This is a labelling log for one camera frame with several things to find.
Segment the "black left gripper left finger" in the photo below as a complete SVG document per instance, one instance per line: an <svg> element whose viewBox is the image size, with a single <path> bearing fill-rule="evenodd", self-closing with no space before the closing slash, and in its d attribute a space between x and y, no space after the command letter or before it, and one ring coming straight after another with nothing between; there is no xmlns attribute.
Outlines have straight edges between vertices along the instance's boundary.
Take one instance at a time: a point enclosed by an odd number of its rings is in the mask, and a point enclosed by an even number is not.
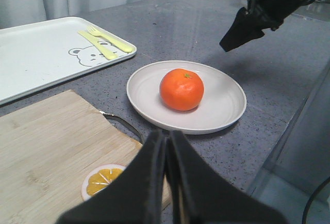
<svg viewBox="0 0 330 224"><path fill-rule="evenodd" d="M166 141L149 134L128 167L109 186L66 211L57 223L160 223Z"/></svg>

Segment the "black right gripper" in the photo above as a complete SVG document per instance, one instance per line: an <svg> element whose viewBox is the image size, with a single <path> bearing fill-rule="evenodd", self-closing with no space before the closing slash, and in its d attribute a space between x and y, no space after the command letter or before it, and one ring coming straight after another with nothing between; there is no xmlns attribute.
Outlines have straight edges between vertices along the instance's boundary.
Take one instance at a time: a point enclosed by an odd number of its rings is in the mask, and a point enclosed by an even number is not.
<svg viewBox="0 0 330 224"><path fill-rule="evenodd" d="M262 29L278 29L284 19L299 7L315 0L248 0L247 9L238 10L230 29L219 42L226 52L245 43L259 39L265 34Z"/></svg>

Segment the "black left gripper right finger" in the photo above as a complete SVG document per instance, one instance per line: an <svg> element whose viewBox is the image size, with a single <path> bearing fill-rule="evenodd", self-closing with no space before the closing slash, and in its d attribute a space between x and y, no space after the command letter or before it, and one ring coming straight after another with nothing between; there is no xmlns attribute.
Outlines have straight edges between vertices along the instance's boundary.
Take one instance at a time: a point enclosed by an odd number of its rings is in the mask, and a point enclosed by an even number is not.
<svg viewBox="0 0 330 224"><path fill-rule="evenodd" d="M174 223L287 223L219 176L180 131L170 132L166 162Z"/></svg>

